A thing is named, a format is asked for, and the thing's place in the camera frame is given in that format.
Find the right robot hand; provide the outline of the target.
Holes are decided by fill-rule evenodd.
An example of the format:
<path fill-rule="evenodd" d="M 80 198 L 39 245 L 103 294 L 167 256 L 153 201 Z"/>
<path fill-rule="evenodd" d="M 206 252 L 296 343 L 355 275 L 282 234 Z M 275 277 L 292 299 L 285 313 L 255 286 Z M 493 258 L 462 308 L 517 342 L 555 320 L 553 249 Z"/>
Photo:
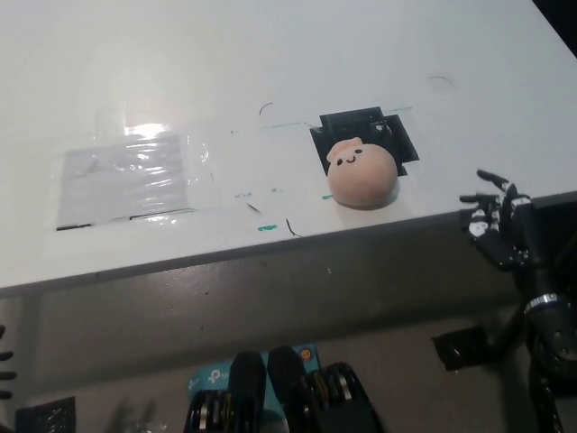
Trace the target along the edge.
<path fill-rule="evenodd" d="M 493 184 L 498 194 L 461 195 L 471 207 L 459 212 L 461 230 L 490 263 L 502 271 L 545 265 L 545 248 L 536 207 L 517 186 L 500 175 L 477 170 L 477 176 Z"/>

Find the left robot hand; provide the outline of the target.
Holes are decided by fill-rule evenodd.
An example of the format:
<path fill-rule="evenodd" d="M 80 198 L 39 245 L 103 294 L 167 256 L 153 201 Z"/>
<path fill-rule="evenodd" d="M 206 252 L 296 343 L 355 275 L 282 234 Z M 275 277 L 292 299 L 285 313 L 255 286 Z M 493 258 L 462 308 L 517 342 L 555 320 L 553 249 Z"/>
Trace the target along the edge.
<path fill-rule="evenodd" d="M 0 362 L 1 362 L 1 373 L 0 373 L 0 381 L 1 381 L 1 400 L 7 401 L 13 398 L 13 392 L 10 391 L 6 384 L 10 381 L 13 381 L 17 377 L 17 373 L 14 370 L 10 370 L 7 367 L 7 363 L 12 360 L 14 357 L 14 352 L 12 350 L 4 350 L 1 349 L 0 354 Z"/>

